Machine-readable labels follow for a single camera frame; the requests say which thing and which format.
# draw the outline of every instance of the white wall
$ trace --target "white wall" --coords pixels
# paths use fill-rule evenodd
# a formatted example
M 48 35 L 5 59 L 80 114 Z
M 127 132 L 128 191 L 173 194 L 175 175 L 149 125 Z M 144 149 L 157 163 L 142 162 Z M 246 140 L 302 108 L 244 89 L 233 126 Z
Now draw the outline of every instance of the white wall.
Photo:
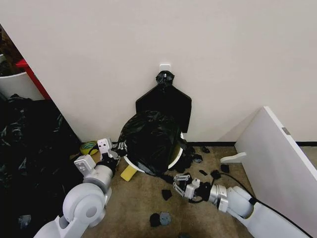
M 316 0 L 2 0 L 0 23 L 82 140 L 116 140 L 161 62 L 189 141 L 235 141 L 269 105 L 317 141 Z

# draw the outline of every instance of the black garbage bag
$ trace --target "black garbage bag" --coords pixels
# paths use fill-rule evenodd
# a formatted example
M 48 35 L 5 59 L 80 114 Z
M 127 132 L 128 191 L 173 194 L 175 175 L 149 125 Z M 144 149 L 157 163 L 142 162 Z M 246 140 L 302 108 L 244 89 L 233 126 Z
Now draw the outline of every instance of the black garbage bag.
M 0 128 L 1 232 L 33 237 L 82 182 L 69 159 L 80 141 L 50 100 L 13 95 L 0 110 L 5 122 Z
M 160 176 L 175 159 L 179 146 L 186 146 L 180 134 L 181 129 L 172 116 L 144 111 L 124 125 L 119 142 L 126 143 L 127 156 L 134 165 L 147 174 Z

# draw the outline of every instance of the black baseboard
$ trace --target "black baseboard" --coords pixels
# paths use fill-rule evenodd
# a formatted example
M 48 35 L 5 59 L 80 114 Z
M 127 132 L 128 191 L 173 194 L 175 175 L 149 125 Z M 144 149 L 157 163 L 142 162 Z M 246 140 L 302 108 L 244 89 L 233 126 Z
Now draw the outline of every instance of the black baseboard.
M 296 141 L 298 146 L 317 146 L 317 141 Z
M 234 146 L 235 141 L 188 142 L 189 146 Z
M 234 146 L 235 141 L 188 142 L 189 146 Z M 298 146 L 317 146 L 317 141 L 297 141 Z

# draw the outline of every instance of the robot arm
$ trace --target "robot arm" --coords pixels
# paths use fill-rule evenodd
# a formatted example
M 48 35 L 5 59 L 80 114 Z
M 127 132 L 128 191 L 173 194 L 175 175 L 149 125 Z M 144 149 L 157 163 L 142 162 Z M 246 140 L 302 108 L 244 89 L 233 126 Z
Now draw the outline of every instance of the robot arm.
M 194 203 L 207 201 L 219 211 L 229 213 L 238 219 L 255 238 L 307 238 L 305 233 L 282 216 L 254 200 L 242 188 L 235 186 L 225 188 L 220 184 L 201 182 L 192 179 L 190 174 L 176 175 L 174 189 Z
M 96 226 L 105 217 L 112 193 L 110 182 L 121 150 L 111 150 L 109 139 L 99 141 L 105 145 L 100 150 L 101 161 L 96 164 L 90 155 L 84 155 L 74 162 L 84 176 L 83 183 L 70 190 L 64 199 L 63 213 L 45 224 L 35 238 L 79 238 L 87 227 Z

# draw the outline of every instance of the floor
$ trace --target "floor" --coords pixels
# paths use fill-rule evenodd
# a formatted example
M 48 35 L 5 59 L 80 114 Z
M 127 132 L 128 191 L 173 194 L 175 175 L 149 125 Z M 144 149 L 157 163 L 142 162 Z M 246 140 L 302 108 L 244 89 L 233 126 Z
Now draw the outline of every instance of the floor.
M 195 149 L 204 160 L 200 164 L 193 162 L 187 172 L 202 181 L 211 181 L 211 176 L 204 176 L 199 170 L 210 173 L 219 169 L 220 158 L 236 154 L 234 147 L 209 147 L 209 154 L 202 153 L 199 147 Z M 317 167 L 317 147 L 302 149 Z M 160 178 L 137 172 L 130 182 L 124 181 L 119 175 L 126 166 L 126 162 L 121 160 L 117 174 L 111 182 L 112 196 L 106 208 L 106 217 L 96 227 L 87 229 L 84 238 L 177 238 L 179 233 L 187 233 L 191 238 L 252 237 L 235 218 L 217 211 L 207 202 L 188 203 L 173 190 L 172 185 Z M 241 164 L 231 164 L 230 174 L 241 181 L 247 189 L 252 190 Z M 226 187 L 236 185 L 228 178 L 221 178 L 217 183 Z M 172 197 L 168 201 L 163 199 L 162 189 L 172 190 Z M 171 214 L 171 224 L 152 228 L 150 216 L 161 211 Z

